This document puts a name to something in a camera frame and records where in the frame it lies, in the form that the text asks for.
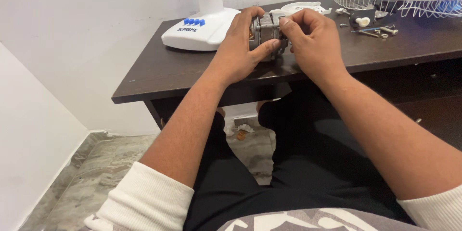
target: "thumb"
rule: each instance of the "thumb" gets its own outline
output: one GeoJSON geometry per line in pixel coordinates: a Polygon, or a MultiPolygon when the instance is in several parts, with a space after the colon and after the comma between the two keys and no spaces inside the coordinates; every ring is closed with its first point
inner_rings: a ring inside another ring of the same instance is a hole
{"type": "Polygon", "coordinates": [[[281,41],[279,39],[270,39],[268,41],[263,42],[260,46],[258,46],[250,53],[255,59],[261,61],[266,56],[271,54],[271,52],[275,51],[279,47],[279,45],[281,45],[281,41]]]}
{"type": "Polygon", "coordinates": [[[282,33],[290,39],[292,44],[297,43],[305,37],[305,33],[303,33],[302,28],[300,28],[300,26],[291,19],[282,17],[279,19],[279,26],[282,33]]]}

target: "black pants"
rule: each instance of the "black pants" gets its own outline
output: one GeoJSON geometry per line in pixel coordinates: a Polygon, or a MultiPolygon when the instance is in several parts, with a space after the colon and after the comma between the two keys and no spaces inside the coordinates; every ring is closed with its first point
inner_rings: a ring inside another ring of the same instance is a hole
{"type": "Polygon", "coordinates": [[[343,207],[412,223],[383,178],[312,82],[265,103],[262,126],[276,132],[270,187],[261,187],[234,155],[215,114],[184,231],[215,231],[251,214],[343,207]]]}

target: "left hand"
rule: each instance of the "left hand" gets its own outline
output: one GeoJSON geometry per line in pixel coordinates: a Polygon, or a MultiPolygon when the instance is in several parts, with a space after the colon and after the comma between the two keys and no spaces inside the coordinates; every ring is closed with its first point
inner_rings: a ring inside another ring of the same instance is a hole
{"type": "Polygon", "coordinates": [[[249,27],[252,17],[263,14],[265,11],[262,8],[252,6],[234,16],[226,38],[204,74],[211,74],[215,80],[220,80],[228,87],[245,79],[258,62],[279,47],[280,40],[271,39],[249,51],[249,27]]]}

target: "white cuff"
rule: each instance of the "white cuff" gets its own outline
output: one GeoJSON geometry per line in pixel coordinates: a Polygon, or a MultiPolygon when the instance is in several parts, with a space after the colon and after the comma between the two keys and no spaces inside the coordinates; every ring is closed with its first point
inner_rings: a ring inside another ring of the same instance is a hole
{"type": "Polygon", "coordinates": [[[419,227],[462,230],[462,185],[425,198],[398,200],[398,203],[419,227]]]}
{"type": "Polygon", "coordinates": [[[133,231],[181,231],[193,194],[192,188],[135,162],[96,216],[133,231]]]}

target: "wire fan grill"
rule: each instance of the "wire fan grill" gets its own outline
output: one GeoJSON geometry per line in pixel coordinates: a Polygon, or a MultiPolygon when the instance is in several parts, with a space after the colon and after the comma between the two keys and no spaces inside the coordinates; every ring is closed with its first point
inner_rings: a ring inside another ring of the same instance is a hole
{"type": "Polygon", "coordinates": [[[334,0],[351,10],[366,10],[378,7],[382,11],[397,10],[402,17],[462,17],[462,0],[334,0]]]}

